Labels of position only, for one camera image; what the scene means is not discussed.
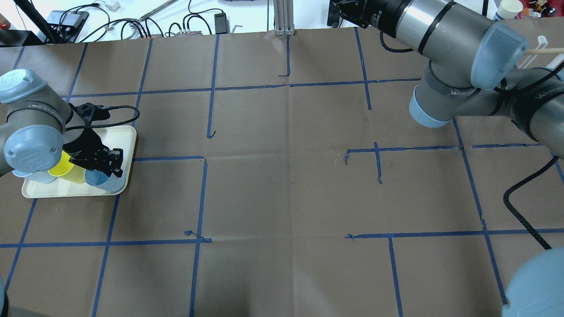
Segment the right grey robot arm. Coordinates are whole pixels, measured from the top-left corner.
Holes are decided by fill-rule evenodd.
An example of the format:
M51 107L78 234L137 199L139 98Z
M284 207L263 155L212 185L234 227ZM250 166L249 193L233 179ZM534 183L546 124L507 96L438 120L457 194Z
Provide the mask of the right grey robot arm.
M340 16L373 26L429 60L409 104L412 118L441 128L457 116L506 116L554 154L539 171L510 187L505 207L544 251L515 273L504 317L563 315L563 249L549 243L510 202L510 195L563 158L563 64L518 69L527 39L453 0L336 0Z

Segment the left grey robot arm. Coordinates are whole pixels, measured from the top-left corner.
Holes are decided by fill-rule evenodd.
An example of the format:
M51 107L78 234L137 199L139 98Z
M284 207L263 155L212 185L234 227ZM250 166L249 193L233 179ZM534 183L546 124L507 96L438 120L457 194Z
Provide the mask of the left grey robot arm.
M109 148L96 129L110 118L111 107L65 102L32 70L11 70L1 76L1 174L35 173L54 168L62 158L107 177L123 175L123 150Z

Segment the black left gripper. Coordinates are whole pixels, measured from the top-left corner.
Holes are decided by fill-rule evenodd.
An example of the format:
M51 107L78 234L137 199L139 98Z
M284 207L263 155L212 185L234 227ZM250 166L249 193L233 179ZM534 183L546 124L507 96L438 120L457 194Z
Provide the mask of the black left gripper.
M105 146L93 129L83 129L75 140L68 142L66 154L69 162L85 170L100 171L107 177L123 175L123 149Z

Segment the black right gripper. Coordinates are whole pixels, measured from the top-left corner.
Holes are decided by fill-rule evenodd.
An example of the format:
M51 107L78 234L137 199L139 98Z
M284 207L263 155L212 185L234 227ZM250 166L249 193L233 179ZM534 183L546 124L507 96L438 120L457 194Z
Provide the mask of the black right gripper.
M387 0L332 0L343 20L363 29L378 28L377 19L386 8Z

